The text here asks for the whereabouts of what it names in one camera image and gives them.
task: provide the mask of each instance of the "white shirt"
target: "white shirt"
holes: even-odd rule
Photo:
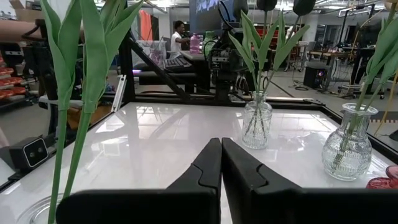
[[[180,38],[180,39],[181,39],[181,35],[180,35],[177,31],[175,31],[174,34],[173,34],[173,36],[172,36],[171,43],[170,43],[170,51],[171,51],[171,53],[170,53],[170,59],[175,59],[175,58],[177,58],[177,57],[181,54],[181,53],[180,53],[180,51],[181,51],[181,44],[180,44],[180,43],[177,43],[177,42],[175,41],[175,39],[177,39],[177,38]]]

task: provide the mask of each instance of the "pink bottle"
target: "pink bottle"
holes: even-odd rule
[[[200,38],[197,34],[193,34],[190,41],[190,53],[199,54],[200,53]]]

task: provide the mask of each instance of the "man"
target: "man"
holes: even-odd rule
[[[189,42],[189,38],[181,38],[181,34],[184,33],[184,23],[182,21],[177,21],[174,23],[174,34],[170,43],[170,59],[175,59],[181,57],[181,44]]]

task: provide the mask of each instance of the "white table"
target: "white table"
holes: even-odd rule
[[[87,134],[73,191],[83,189],[165,189],[189,167],[211,138],[241,144],[243,108],[130,103]],[[302,187],[364,188],[385,176],[393,163],[373,151],[366,175],[342,182],[323,171],[322,146],[338,125],[319,111],[274,110],[265,150],[247,150]],[[63,192],[73,144],[63,153]],[[0,194],[0,223],[10,224],[29,206],[50,195],[55,158]],[[221,195],[222,224],[231,223]]]

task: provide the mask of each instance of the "keyboard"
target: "keyboard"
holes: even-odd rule
[[[167,59],[164,61],[164,68],[174,73],[193,72],[192,64],[184,58]]]

